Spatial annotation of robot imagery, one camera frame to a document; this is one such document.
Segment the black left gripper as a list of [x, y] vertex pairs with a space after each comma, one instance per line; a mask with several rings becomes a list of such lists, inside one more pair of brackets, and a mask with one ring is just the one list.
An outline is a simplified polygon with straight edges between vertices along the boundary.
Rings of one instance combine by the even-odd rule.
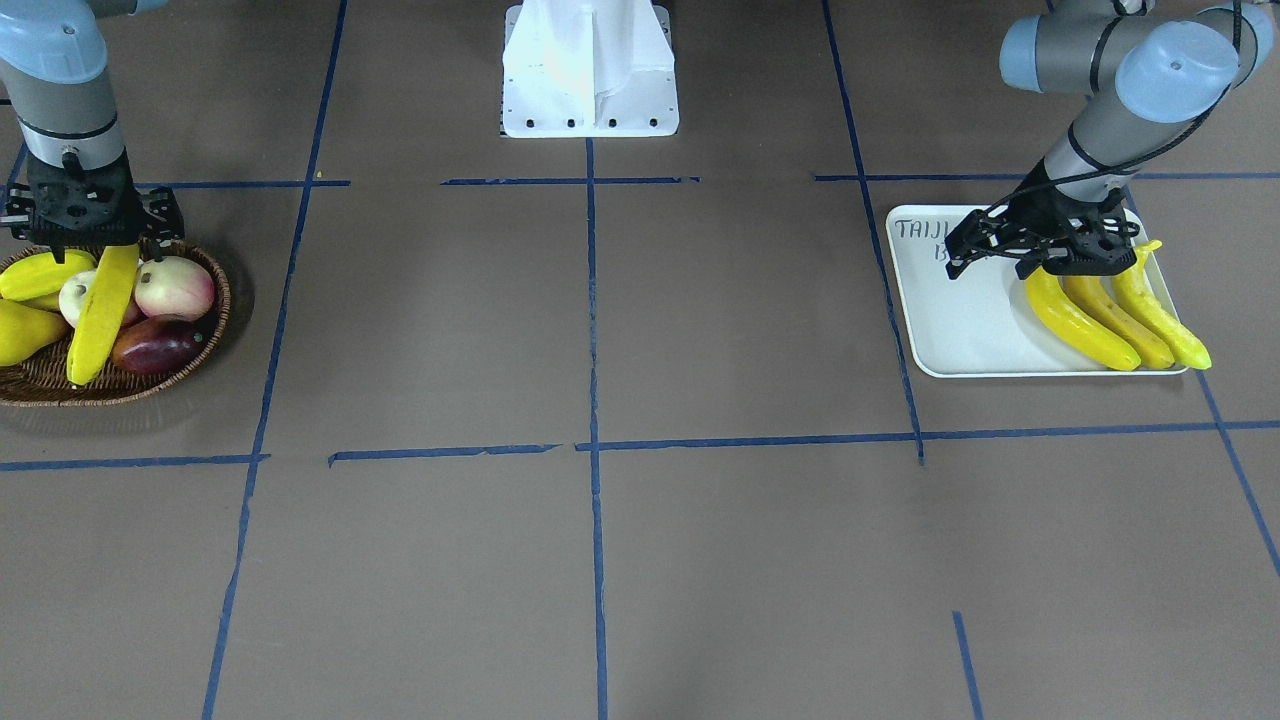
[[1051, 275], [1111, 277], [1135, 261], [1142, 229], [1120, 209], [1123, 191], [1103, 188], [1101, 200], [1078, 200], [1048, 179], [1025, 179], [1007, 200], [1005, 218], [977, 209], [945, 237], [946, 273], [956, 281], [989, 258], [1015, 261], [1025, 281], [1036, 269]]

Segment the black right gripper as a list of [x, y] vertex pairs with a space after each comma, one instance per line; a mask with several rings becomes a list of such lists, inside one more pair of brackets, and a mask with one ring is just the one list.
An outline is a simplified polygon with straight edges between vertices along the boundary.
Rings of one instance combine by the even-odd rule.
[[186, 238], [186, 219], [172, 188], [138, 193], [128, 155], [106, 167], [74, 174], [31, 158], [26, 167], [32, 195], [8, 195], [3, 227], [15, 240], [47, 249], [56, 263], [61, 246], [114, 246], [140, 240], [145, 261]]

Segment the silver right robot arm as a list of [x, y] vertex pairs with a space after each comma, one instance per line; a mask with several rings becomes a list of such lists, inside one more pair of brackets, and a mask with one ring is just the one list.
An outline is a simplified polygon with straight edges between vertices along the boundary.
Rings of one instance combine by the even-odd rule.
[[29, 154], [26, 179], [5, 188], [3, 225], [49, 249], [137, 245], [146, 260], [186, 234], [168, 187], [140, 192], [108, 69], [102, 18], [155, 1], [5, 1], [3, 83]]

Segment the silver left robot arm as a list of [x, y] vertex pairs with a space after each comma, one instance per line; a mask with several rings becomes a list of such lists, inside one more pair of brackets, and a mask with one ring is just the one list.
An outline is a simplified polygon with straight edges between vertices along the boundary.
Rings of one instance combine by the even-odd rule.
[[1137, 263], [1137, 225], [1121, 210], [1129, 181], [1194, 133], [1277, 42], [1275, 19], [1254, 3], [1185, 19], [1153, 9], [1152, 1], [1060, 1], [1010, 27], [998, 59], [1006, 85], [1087, 101], [1009, 196], [950, 231], [951, 279], [987, 258], [1012, 259], [1023, 281], [1036, 270], [1117, 275]]

